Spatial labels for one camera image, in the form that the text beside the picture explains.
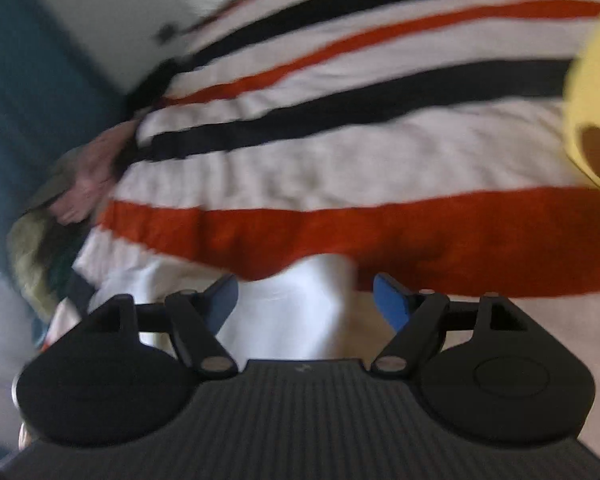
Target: yellow object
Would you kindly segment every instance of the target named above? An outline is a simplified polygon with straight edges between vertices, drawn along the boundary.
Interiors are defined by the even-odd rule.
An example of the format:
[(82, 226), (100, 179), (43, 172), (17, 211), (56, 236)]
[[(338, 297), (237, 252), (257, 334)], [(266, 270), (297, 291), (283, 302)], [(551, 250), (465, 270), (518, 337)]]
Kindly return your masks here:
[(600, 26), (574, 62), (565, 86), (565, 149), (570, 159), (597, 186), (600, 177), (582, 154), (581, 132), (587, 126), (600, 128)]

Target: metal pin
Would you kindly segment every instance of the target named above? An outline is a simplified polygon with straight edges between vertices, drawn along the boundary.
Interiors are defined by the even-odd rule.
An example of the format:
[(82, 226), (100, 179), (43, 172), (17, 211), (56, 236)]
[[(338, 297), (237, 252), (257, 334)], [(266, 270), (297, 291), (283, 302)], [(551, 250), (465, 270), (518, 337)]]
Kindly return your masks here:
[(403, 371), (407, 367), (407, 361), (397, 355), (385, 355), (375, 365), (378, 371), (390, 374)]
[(225, 372), (229, 370), (233, 365), (234, 363), (231, 361), (231, 359), (221, 355), (205, 357), (200, 363), (200, 367), (205, 372), (209, 373)]

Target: bedsheet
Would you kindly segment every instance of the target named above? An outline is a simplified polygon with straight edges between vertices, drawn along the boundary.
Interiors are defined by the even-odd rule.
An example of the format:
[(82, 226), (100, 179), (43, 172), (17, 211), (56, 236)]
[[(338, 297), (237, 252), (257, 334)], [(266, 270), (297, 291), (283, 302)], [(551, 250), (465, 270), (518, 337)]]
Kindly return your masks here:
[(95, 288), (155, 267), (262, 280), (334, 253), (360, 298), (381, 271), (497, 291), (592, 369), (583, 439), (600, 454), (600, 191), (561, 136), (564, 77), (599, 13), (600, 0), (242, 0), (192, 37), (75, 270)]

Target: red stripe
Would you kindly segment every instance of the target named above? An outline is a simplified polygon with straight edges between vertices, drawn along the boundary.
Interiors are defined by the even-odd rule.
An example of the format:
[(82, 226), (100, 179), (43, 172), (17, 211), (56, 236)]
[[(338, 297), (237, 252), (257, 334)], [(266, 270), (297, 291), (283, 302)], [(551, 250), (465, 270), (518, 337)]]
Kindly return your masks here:
[(102, 227), (159, 253), (248, 280), (299, 258), (345, 254), (360, 288), (389, 272), (414, 289), (478, 296), (600, 291), (600, 191), (538, 188), (297, 212), (151, 208), (112, 202)]
[(233, 99), (244, 92), (261, 90), (272, 86), (281, 79), (312, 65), (327, 61), (341, 54), (361, 50), (385, 41), (423, 32), (436, 28), (448, 27), (461, 22), (484, 18), (519, 18), (534, 20), (570, 20), (573, 18), (590, 18), (599, 15), (600, 3), (581, 0), (535, 0), (502, 6), (482, 6), (458, 10), (448, 14), (426, 16), (417, 20), (407, 20), (391, 25), (364, 30), (359, 34), (335, 41), (307, 56), (299, 57), (290, 63), (279, 65), (270, 70), (260, 72), (232, 81), (203, 88), (193, 94), (171, 99), (165, 97), (163, 105), (179, 105), (207, 103), (216, 99)]

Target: black ribbed surface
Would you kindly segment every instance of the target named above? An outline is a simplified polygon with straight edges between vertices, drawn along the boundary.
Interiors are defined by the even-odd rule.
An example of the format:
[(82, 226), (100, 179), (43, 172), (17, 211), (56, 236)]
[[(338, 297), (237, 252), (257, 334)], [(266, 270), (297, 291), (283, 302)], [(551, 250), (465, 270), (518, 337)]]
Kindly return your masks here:
[(356, 361), (251, 362), (204, 384), (183, 413), (124, 446), (38, 442), (6, 471), (27, 480), (594, 480), (600, 461), (574, 440), (531, 450), (467, 442), (433, 422), (398, 381)]

